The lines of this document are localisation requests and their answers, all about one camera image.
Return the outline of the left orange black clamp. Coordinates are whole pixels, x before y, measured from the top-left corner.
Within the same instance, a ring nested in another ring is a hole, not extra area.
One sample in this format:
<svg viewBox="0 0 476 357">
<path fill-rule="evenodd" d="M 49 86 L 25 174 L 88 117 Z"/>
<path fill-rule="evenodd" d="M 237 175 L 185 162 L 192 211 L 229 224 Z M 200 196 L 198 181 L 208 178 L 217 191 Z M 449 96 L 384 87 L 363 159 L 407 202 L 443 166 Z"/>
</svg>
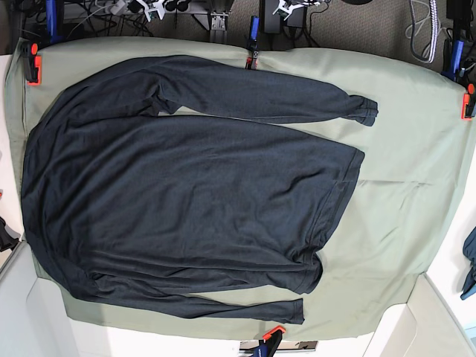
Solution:
<svg viewBox="0 0 476 357">
<path fill-rule="evenodd" d="M 23 42 L 20 47 L 25 80 L 29 86 L 39 86 L 42 82 L 42 58 L 38 50 L 34 42 Z"/>
</svg>

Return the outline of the top right blue clamp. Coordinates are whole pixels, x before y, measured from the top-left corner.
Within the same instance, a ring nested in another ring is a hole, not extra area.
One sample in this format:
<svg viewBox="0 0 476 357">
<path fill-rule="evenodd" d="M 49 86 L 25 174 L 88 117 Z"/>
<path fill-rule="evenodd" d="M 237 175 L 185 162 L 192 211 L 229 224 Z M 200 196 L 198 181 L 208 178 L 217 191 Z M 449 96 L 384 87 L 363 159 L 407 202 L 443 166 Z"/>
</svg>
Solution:
<svg viewBox="0 0 476 357">
<path fill-rule="evenodd" d="M 466 32 L 464 31 L 463 34 L 461 32 L 462 30 L 459 28 L 451 30 L 443 46 L 443 70 L 441 74 L 453 82 L 457 82 L 466 41 Z"/>
</svg>

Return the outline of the green table cloth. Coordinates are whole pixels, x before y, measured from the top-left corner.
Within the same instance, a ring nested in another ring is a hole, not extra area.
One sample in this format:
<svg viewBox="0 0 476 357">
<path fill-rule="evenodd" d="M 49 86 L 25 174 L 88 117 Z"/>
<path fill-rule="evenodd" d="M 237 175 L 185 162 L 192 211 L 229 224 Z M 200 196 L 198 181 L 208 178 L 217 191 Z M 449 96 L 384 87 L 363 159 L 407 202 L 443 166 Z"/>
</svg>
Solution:
<svg viewBox="0 0 476 357">
<path fill-rule="evenodd" d="M 174 39 L 114 37 L 41 50 L 42 83 L 28 86 L 14 54 L 3 79 L 2 161 L 22 179 L 29 132 L 65 88 L 136 57 L 190 55 L 243 67 L 242 48 Z M 290 339 L 329 340 L 373 331 L 385 310 L 410 297 L 435 257 L 447 256 L 434 278 L 455 292 L 464 273 L 452 271 L 462 245 L 448 230 L 463 198 L 475 211 L 475 124 L 462 120 L 464 90 L 439 74 L 405 62 L 334 49 L 266 51 L 261 70 L 308 77 L 375 100 L 371 127 L 345 119 L 300 123 L 299 130 L 359 148 L 365 154 L 356 190 L 321 251 L 324 274 L 303 296 L 305 321 L 287 326 Z"/>
</svg>

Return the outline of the bottom orange black clamp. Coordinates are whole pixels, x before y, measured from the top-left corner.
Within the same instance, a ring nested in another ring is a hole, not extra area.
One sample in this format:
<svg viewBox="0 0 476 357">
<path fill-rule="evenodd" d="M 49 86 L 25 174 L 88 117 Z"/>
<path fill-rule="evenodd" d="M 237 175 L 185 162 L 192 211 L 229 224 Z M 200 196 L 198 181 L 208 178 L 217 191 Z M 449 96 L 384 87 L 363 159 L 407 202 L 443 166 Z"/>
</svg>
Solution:
<svg viewBox="0 0 476 357">
<path fill-rule="evenodd" d="M 254 348 L 251 356 L 272 357 L 276 353 L 285 333 L 286 329 L 282 326 L 277 326 L 269 330 L 263 335 L 262 339 L 259 340 L 259 344 Z"/>
</svg>

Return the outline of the dark navy long-sleeve shirt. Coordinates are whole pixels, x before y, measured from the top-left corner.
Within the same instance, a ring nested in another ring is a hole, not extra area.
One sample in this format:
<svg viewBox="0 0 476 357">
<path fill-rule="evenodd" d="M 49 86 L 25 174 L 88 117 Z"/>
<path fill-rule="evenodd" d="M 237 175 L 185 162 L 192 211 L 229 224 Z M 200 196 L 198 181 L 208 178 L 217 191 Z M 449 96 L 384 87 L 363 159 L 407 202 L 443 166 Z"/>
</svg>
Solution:
<svg viewBox="0 0 476 357">
<path fill-rule="evenodd" d="M 301 299 L 239 306 L 204 293 L 313 291 L 364 153 L 293 126 L 372 126 L 377 114 L 302 77 L 187 56 L 118 63 L 66 89 L 30 132 L 27 241 L 81 300 L 302 324 Z"/>
</svg>

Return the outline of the top middle blue clamp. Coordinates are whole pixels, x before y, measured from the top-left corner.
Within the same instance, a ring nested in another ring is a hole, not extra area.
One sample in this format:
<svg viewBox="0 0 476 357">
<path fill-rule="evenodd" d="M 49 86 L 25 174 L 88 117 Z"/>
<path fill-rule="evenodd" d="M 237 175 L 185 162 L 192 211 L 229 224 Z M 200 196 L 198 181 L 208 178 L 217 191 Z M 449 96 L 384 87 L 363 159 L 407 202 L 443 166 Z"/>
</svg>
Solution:
<svg viewBox="0 0 476 357">
<path fill-rule="evenodd" d="M 260 18 L 258 16 L 252 16 L 250 22 L 250 28 L 248 33 L 247 50 L 248 58 L 246 60 L 245 68 L 247 70 L 255 70 L 257 67 L 257 58 L 259 51 L 257 49 L 257 37 L 259 32 Z"/>
</svg>

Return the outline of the dark object at left edge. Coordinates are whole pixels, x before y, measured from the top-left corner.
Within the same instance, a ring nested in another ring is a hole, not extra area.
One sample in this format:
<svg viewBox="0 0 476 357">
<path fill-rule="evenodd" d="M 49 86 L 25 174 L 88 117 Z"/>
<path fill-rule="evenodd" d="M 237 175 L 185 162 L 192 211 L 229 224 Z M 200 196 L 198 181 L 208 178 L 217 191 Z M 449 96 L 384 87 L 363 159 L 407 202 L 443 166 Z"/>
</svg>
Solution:
<svg viewBox="0 0 476 357">
<path fill-rule="evenodd" d="M 6 222 L 2 217 L 0 218 L 0 222 L 0 252 L 4 252 L 6 250 L 13 251 L 19 244 L 19 238 L 14 238 L 7 232 Z"/>
</svg>

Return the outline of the right orange black clamp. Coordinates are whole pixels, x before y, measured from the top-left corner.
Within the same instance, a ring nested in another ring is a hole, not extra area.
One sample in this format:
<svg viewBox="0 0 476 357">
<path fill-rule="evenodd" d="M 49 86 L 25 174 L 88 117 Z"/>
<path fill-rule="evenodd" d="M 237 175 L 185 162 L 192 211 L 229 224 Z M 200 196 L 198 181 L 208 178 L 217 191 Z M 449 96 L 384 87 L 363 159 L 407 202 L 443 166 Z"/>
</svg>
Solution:
<svg viewBox="0 0 476 357">
<path fill-rule="evenodd" d="M 475 118 L 475 85 L 470 83 L 463 95 L 463 104 L 461 109 L 462 120 L 473 120 Z"/>
</svg>

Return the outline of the blue clamp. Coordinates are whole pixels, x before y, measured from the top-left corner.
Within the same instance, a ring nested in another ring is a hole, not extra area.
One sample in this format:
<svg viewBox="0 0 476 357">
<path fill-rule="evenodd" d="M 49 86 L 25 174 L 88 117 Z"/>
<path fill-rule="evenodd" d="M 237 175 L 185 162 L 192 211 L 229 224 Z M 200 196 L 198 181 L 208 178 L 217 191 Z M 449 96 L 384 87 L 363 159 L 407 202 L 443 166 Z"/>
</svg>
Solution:
<svg viewBox="0 0 476 357">
<path fill-rule="evenodd" d="M 464 31 L 463 34 L 461 32 L 462 30 L 459 28 L 451 30 L 443 46 L 443 70 L 441 74 L 453 82 L 457 82 L 466 41 L 466 32 Z"/>
<path fill-rule="evenodd" d="M 63 1 L 45 0 L 46 31 L 51 44 L 61 40 L 60 27 L 63 21 Z"/>
<path fill-rule="evenodd" d="M 257 58 L 259 51 L 257 49 L 257 37 L 259 32 L 260 18 L 258 16 L 252 16 L 250 22 L 250 28 L 248 33 L 247 50 L 248 58 L 246 60 L 245 68 L 247 70 L 255 70 L 257 67 Z"/>
</svg>

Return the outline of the top left blue clamp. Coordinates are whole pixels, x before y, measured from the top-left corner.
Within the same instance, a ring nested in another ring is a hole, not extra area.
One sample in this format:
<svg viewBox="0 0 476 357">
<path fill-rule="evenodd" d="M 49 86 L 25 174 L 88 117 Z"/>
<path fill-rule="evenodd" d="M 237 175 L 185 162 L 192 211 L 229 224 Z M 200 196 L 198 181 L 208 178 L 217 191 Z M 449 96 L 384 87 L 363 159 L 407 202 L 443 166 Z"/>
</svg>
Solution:
<svg viewBox="0 0 476 357">
<path fill-rule="evenodd" d="M 63 21 L 63 1 L 45 0 L 46 31 L 51 44 L 61 40 L 60 27 Z"/>
</svg>

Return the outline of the white power strip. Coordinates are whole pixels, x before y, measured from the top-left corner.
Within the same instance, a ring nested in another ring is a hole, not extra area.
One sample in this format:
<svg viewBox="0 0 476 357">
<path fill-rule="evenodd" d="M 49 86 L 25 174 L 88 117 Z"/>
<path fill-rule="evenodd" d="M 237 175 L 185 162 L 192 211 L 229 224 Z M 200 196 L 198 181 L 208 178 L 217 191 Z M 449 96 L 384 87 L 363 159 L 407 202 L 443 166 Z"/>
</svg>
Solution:
<svg viewBox="0 0 476 357">
<path fill-rule="evenodd" d="M 127 2 L 124 0 L 95 0 L 93 1 L 93 5 L 95 6 L 94 14 L 119 16 L 126 10 Z"/>
</svg>

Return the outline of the orange black clamp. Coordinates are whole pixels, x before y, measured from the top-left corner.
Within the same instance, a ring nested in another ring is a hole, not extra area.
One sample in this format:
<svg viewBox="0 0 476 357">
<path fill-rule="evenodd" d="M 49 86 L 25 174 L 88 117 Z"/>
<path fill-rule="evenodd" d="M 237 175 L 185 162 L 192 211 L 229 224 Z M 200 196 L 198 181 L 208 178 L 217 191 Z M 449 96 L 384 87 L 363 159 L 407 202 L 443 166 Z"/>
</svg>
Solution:
<svg viewBox="0 0 476 357">
<path fill-rule="evenodd" d="M 277 326 L 269 330 L 263 335 L 262 339 L 259 340 L 259 344 L 254 348 L 251 356 L 272 357 L 276 353 L 285 333 L 286 329 L 282 326 Z"/>
<path fill-rule="evenodd" d="M 473 120 L 475 118 L 475 85 L 470 83 L 463 95 L 463 104 L 461 109 L 462 120 Z"/>
<path fill-rule="evenodd" d="M 34 42 L 23 42 L 20 47 L 25 80 L 29 86 L 39 86 L 42 82 L 42 58 L 38 50 Z"/>
</svg>

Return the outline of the metal frame bracket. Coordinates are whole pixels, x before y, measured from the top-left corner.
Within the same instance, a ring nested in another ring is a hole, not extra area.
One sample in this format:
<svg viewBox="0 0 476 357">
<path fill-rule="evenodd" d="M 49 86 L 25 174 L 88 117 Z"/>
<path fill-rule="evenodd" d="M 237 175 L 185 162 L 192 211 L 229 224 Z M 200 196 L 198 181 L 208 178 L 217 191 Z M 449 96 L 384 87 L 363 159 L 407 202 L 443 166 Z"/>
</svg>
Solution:
<svg viewBox="0 0 476 357">
<path fill-rule="evenodd" d="M 216 44 L 226 44 L 228 42 L 228 14 L 209 14 L 209 41 Z"/>
</svg>

